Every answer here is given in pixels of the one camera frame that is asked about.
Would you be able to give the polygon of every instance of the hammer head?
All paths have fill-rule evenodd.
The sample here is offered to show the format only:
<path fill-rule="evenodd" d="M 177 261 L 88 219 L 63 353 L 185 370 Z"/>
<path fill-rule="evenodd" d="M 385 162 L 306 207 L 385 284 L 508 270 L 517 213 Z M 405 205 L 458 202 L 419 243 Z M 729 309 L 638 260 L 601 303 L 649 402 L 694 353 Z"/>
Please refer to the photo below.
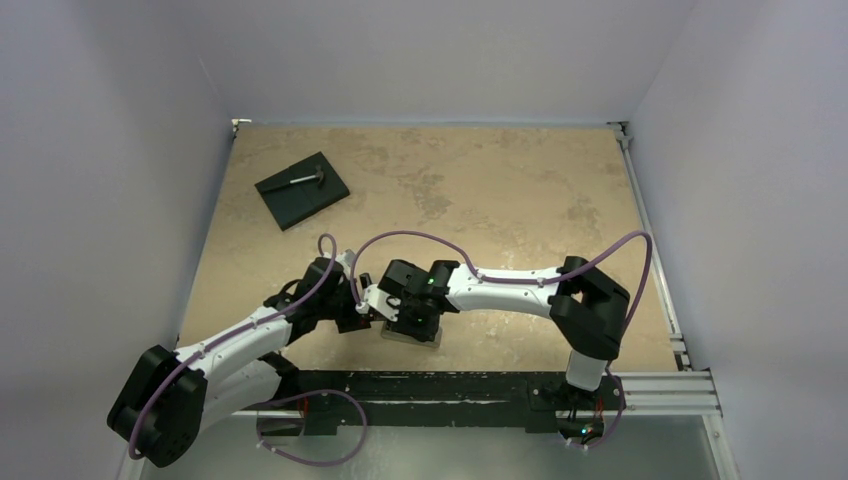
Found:
<path fill-rule="evenodd" d="M 321 188 L 324 185 L 324 170 L 321 168 L 321 165 L 315 166 L 315 178 L 318 179 L 318 188 Z"/>

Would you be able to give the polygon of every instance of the wall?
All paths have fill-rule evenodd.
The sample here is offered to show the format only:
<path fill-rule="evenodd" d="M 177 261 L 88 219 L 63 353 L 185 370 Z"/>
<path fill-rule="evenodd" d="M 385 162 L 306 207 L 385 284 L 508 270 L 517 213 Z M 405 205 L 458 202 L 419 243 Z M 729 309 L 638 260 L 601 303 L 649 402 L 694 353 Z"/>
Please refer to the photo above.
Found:
<path fill-rule="evenodd" d="M 695 0 L 183 0 L 232 117 L 628 118 Z"/>
<path fill-rule="evenodd" d="M 0 6 L 4 478 L 113 478 L 106 413 L 173 341 L 228 117 L 166 2 Z"/>
<path fill-rule="evenodd" d="M 699 2 L 632 119 L 745 478 L 848 478 L 848 3 Z"/>

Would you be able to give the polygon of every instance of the gray wall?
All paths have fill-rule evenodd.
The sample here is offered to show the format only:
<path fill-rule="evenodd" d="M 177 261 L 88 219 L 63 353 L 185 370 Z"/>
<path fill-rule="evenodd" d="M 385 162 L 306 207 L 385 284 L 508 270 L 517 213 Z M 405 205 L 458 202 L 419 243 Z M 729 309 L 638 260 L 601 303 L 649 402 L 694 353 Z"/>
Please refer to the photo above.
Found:
<path fill-rule="evenodd" d="M 745 478 L 848 478 L 848 3 L 701 1 L 633 117 Z"/>
<path fill-rule="evenodd" d="M 220 181 L 228 118 L 131 3 L 0 4 L 3 478 L 114 477 L 106 413 L 176 335 Z"/>
<path fill-rule="evenodd" d="M 232 117 L 628 118 L 695 0 L 183 0 Z"/>

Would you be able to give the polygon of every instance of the beige table surface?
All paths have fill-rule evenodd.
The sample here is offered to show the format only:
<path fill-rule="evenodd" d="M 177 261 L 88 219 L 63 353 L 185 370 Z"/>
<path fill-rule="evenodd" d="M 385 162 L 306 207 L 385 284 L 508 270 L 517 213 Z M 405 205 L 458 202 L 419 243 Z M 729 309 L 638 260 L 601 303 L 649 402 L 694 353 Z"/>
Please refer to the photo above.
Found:
<path fill-rule="evenodd" d="M 281 232 L 254 183 L 322 151 L 350 197 Z M 621 153 L 604 129 L 306 128 L 247 126 L 235 141 L 200 261 L 181 345 L 244 319 L 317 255 L 332 233 L 357 250 L 379 233 L 421 230 L 464 247 L 481 268 L 560 265 L 591 258 L 640 226 Z M 393 258 L 425 270 L 453 251 L 392 237 L 364 254 L 357 272 L 378 281 Z M 635 292 L 644 243 L 601 268 Z M 438 349 L 380 337 L 382 325 L 339 335 L 333 322 L 284 350 L 305 369 L 563 370 L 570 348 L 550 320 L 476 311 L 442 317 Z M 659 297 L 649 282 L 625 336 L 619 371 L 674 371 Z"/>

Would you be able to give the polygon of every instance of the hammer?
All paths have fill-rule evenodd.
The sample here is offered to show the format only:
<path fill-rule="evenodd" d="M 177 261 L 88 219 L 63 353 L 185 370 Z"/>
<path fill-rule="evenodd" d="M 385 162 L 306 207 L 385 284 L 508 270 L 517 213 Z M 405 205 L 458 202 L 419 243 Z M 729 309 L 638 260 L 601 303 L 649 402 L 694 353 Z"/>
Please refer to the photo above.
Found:
<path fill-rule="evenodd" d="M 308 182 L 310 180 L 318 180 L 318 188 L 321 188 L 321 186 L 324 185 L 324 170 L 321 168 L 321 165 L 315 165 L 315 173 L 312 175 L 295 178 L 294 180 L 290 180 L 289 183 L 284 183 L 282 185 L 266 188 L 262 191 L 262 193 L 275 192 L 277 190 L 282 190 L 286 187 L 290 187 L 298 183 Z"/>

